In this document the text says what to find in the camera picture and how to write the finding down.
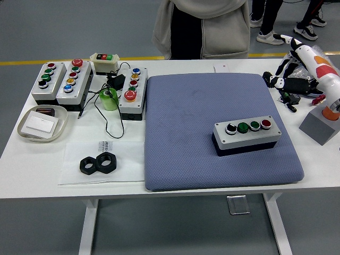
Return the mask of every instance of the sneaker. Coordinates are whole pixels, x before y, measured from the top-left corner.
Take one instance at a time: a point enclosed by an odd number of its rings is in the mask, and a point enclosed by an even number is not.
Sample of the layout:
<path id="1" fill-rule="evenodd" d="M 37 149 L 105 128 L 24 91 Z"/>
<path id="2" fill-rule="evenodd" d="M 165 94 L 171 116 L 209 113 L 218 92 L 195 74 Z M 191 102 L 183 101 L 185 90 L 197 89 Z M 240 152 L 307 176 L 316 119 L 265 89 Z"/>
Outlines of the sneaker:
<path id="1" fill-rule="evenodd" d="M 327 22 L 322 20 L 322 18 L 320 18 L 319 16 L 315 16 L 314 19 L 312 19 L 312 21 L 310 23 L 312 23 L 312 25 L 314 25 L 314 26 L 322 27 L 322 28 L 325 25 L 327 25 Z"/>
<path id="2" fill-rule="evenodd" d="M 267 35 L 263 35 L 260 31 L 259 35 L 256 37 L 256 41 L 272 45 L 281 45 L 284 43 L 282 40 L 275 39 L 273 34 L 275 34 L 274 30 Z"/>
<path id="3" fill-rule="evenodd" d="M 314 33 L 312 25 L 308 25 L 307 27 L 303 27 L 302 29 L 299 29 L 298 25 L 299 24 L 297 24 L 293 30 L 295 33 L 311 41 L 315 41 L 316 39 L 318 39 L 318 36 Z"/>
<path id="4" fill-rule="evenodd" d="M 250 27 L 251 28 L 260 28 L 262 25 L 262 21 L 264 20 L 264 17 L 262 17 L 259 20 L 253 20 L 252 18 L 250 19 Z"/>

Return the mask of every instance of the black shoe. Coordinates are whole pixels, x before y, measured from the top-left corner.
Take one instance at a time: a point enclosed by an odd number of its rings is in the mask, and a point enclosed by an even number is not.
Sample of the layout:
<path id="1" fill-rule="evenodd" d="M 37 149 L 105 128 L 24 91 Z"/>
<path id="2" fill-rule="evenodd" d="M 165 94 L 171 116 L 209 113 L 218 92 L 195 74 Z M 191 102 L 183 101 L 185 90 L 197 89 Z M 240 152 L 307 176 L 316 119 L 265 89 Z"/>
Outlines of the black shoe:
<path id="1" fill-rule="evenodd" d="M 318 39 L 318 36 L 314 33 L 312 25 L 308 25 L 307 27 L 302 27 L 301 29 L 298 28 L 298 25 L 299 24 L 297 24 L 293 30 L 295 33 L 298 33 L 299 35 L 302 35 L 304 38 L 311 40 L 311 41 L 315 41 L 316 39 Z"/>

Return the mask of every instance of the emergency stop button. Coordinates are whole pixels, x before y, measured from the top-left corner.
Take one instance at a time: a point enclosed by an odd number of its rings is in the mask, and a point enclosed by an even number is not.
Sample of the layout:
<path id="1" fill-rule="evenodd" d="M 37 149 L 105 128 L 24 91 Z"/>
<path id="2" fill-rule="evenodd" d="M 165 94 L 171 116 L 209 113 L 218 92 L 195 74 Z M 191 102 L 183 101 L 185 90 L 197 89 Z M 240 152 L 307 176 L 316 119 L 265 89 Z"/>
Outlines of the emergency stop button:
<path id="1" fill-rule="evenodd" d="M 133 90 L 128 90 L 127 92 L 124 93 L 125 99 L 129 102 L 135 101 L 136 96 L 137 96 L 137 92 Z"/>

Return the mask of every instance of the white tray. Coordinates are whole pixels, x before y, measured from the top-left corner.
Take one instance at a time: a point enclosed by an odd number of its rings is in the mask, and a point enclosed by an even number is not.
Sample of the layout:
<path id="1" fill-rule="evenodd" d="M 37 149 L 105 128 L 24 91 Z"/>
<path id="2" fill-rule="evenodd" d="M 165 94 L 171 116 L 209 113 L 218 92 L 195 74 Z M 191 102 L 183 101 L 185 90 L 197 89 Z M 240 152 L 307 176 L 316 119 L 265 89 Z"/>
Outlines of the white tray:
<path id="1" fill-rule="evenodd" d="M 38 138 L 38 137 L 34 137 L 32 135 L 24 134 L 24 133 L 21 132 L 21 129 L 22 129 L 25 121 L 27 120 L 29 113 L 31 111 L 36 111 L 36 109 L 38 109 L 38 108 L 52 108 L 52 109 L 54 109 L 55 117 L 59 119 L 57 126 L 56 126 L 56 128 L 53 132 L 53 136 L 50 137 L 50 138 Z M 28 139 L 30 141 L 33 141 L 33 142 L 50 142 L 50 141 L 53 141 L 54 139 L 56 139 L 57 137 L 59 137 L 59 135 L 63 132 L 63 130 L 65 128 L 66 122 L 67 122 L 67 111 L 64 107 L 57 106 L 57 105 L 37 105 L 37 106 L 31 108 L 30 110 L 28 110 L 25 113 L 24 117 L 21 119 L 16 130 L 21 137 Z"/>

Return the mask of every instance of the black hex nut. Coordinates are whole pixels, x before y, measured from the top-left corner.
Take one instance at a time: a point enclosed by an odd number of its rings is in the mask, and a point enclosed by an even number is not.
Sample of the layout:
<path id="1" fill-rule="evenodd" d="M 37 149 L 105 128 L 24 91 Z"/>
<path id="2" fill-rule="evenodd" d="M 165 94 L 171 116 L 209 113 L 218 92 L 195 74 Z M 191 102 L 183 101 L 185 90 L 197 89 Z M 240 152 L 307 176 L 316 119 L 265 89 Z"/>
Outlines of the black hex nut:
<path id="1" fill-rule="evenodd" d="M 93 174 L 96 169 L 96 160 L 92 157 L 84 158 L 80 161 L 79 169 L 82 173 L 90 175 Z"/>
<path id="2" fill-rule="evenodd" d="M 110 161 L 108 165 L 102 165 L 103 162 Z M 116 156 L 110 152 L 103 152 L 96 158 L 96 169 L 104 174 L 111 173 L 117 167 Z"/>

